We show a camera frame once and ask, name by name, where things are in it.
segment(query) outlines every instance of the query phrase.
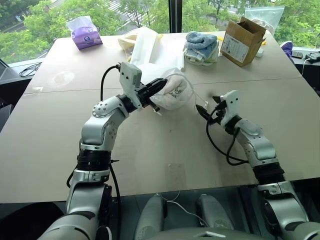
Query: purple object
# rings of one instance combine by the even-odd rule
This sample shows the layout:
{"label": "purple object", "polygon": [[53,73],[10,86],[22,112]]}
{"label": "purple object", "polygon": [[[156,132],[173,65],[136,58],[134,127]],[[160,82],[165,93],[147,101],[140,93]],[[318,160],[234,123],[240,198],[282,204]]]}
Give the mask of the purple object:
{"label": "purple object", "polygon": [[79,27],[72,32],[71,36],[78,49],[102,44],[99,32],[95,26]]}
{"label": "purple object", "polygon": [[292,48],[294,47],[294,44],[292,41],[285,41],[283,42],[280,47],[284,51],[284,53],[288,56],[288,58],[292,58]]}
{"label": "purple object", "polygon": [[71,31],[72,39],[78,49],[102,44],[99,32],[90,16],[79,16],[66,23]]}

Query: black cable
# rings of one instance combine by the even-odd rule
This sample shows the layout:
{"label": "black cable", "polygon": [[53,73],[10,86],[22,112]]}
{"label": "black cable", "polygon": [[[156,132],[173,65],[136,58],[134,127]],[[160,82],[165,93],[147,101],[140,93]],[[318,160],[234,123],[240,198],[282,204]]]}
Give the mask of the black cable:
{"label": "black cable", "polygon": [[[118,69],[120,70],[120,64],[114,65],[109,67],[103,74],[102,79],[101,79],[101,87],[100,87],[100,101],[104,100],[104,82],[106,75],[112,70],[112,69]],[[115,171],[112,167],[112,164],[109,164],[110,172],[113,178],[114,186],[115,186],[115,191],[116,191],[116,200],[118,204],[118,222],[117,222],[117,230],[116,230],[116,239],[120,239],[120,233],[121,233],[121,199],[120,199],[120,191],[119,191],[119,186],[118,186],[118,181],[116,178]]]}
{"label": "black cable", "polygon": [[114,65],[109,67],[103,74],[102,79],[101,79],[101,87],[100,87],[100,101],[102,101],[104,99],[104,82],[105,82],[105,78],[106,75],[112,70],[112,69],[120,69],[120,65]]}
{"label": "black cable", "polygon": [[78,164],[75,166],[75,168],[72,170],[72,172],[70,173],[70,175],[69,175],[69,177],[68,177],[68,179],[66,180],[66,186],[68,187],[68,188],[70,188],[70,180],[71,180],[71,178],[74,176],[74,170],[76,169],[78,167]]}
{"label": "black cable", "polygon": [[[81,143],[82,143],[82,138],[80,138],[80,140],[79,140],[79,152],[80,152]],[[71,186],[71,185],[70,185],[70,180],[71,180],[71,178],[74,176],[74,170],[75,170],[77,167],[78,167],[78,164],[75,165],[75,168],[72,170],[72,172],[70,173],[68,179],[66,180],[66,186],[67,186],[68,188],[70,188],[70,186]]]}
{"label": "black cable", "polygon": [[33,64],[31,66],[28,66],[27,68],[23,69],[21,72],[19,72],[20,77],[28,77],[28,76],[33,76],[35,75],[36,71],[38,71],[40,65],[42,62],[38,62],[36,64]]}
{"label": "black cable", "polygon": [[[205,127],[205,131],[206,131],[206,135],[207,135],[207,137],[209,138],[209,140],[210,140],[210,142],[211,142],[211,144],[214,146],[214,148],[215,149],[217,149],[217,151],[219,152],[219,153],[221,153],[222,155],[224,155],[224,156],[227,156],[227,154],[225,153],[225,152],[223,152],[215,143],[214,143],[214,141],[212,140],[212,138],[211,138],[211,136],[210,136],[210,133],[209,133],[209,120],[212,118],[212,116],[214,115],[214,113],[215,113],[215,111],[216,111],[217,109],[214,109],[212,112],[211,112],[211,114],[210,114],[210,117],[208,118],[208,120],[206,121],[206,127]],[[247,161],[245,161],[245,160],[242,160],[242,159],[240,159],[240,158],[237,158],[237,157],[234,157],[234,156],[228,156],[230,159],[233,159],[233,160],[236,160],[236,161],[239,161],[239,162],[247,162]]]}
{"label": "black cable", "polygon": [[120,191],[119,191],[119,186],[118,186],[118,181],[116,178],[115,171],[112,167],[112,164],[109,164],[110,172],[113,178],[114,186],[115,186],[115,191],[116,191],[116,200],[118,202],[118,223],[117,223],[117,230],[116,230],[116,239],[120,239],[120,233],[121,233],[121,199],[120,199]]}
{"label": "black cable", "polygon": [[237,129],[235,130],[235,133],[234,133],[234,135],[233,135],[232,142],[231,142],[228,150],[226,151],[225,159],[226,159],[226,162],[227,162],[229,165],[231,165],[231,166],[238,166],[238,165],[241,165],[241,164],[248,164],[248,163],[249,163],[249,162],[246,161],[246,160],[242,160],[242,161],[239,161],[239,162],[231,162],[231,161],[229,160],[230,152],[231,152],[232,147],[233,147],[234,144],[235,144],[236,137],[237,137],[237,135],[238,135],[238,133],[239,133],[239,130],[240,130],[240,128],[237,128]]}

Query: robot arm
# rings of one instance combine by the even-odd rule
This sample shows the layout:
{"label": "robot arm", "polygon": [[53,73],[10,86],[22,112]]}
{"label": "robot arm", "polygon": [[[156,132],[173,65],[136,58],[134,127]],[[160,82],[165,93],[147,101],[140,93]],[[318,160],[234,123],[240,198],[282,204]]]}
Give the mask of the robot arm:
{"label": "robot arm", "polygon": [[150,97],[161,90],[166,79],[157,78],[147,85],[141,80],[141,70],[123,62],[120,83],[123,94],[97,103],[81,132],[80,153],[73,171],[66,215],[56,220],[39,238],[40,240],[109,240],[108,226],[111,186],[109,179],[111,151],[120,124],[129,113],[151,105],[159,108]]}
{"label": "robot arm", "polygon": [[262,211],[269,232],[285,240],[311,240],[308,237],[319,232],[320,224],[309,222],[291,183],[284,178],[275,148],[264,136],[263,129],[238,115],[238,91],[232,90],[223,96],[214,96],[213,99],[218,103],[215,119],[204,112],[203,107],[197,106],[197,109],[211,124],[219,123],[227,133],[236,134],[259,182],[257,189],[264,198]]}

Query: glass panel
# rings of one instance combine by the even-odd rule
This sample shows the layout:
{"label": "glass panel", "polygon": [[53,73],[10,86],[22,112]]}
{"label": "glass panel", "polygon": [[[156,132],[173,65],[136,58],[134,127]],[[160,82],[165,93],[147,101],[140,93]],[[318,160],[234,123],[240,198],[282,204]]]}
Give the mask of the glass panel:
{"label": "glass panel", "polygon": [[167,0],[10,0],[0,3],[0,58],[16,63],[43,58],[57,38],[70,37],[66,22],[90,16],[101,36],[147,26],[169,32]]}
{"label": "glass panel", "polygon": [[183,0],[182,31],[225,31],[228,21],[238,21],[246,8],[268,6],[285,6],[274,34],[279,43],[319,47],[320,0]]}

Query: blue towel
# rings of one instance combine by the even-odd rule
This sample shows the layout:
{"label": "blue towel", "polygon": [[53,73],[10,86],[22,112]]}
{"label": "blue towel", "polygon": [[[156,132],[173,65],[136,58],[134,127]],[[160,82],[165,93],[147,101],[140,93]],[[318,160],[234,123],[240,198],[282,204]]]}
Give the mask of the blue towel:
{"label": "blue towel", "polygon": [[203,34],[196,31],[191,31],[185,37],[187,48],[187,55],[197,58],[204,62],[214,52],[217,47],[217,36],[211,34]]}
{"label": "blue towel", "polygon": [[187,49],[204,49],[211,44],[217,44],[217,36],[191,31],[185,37]]}

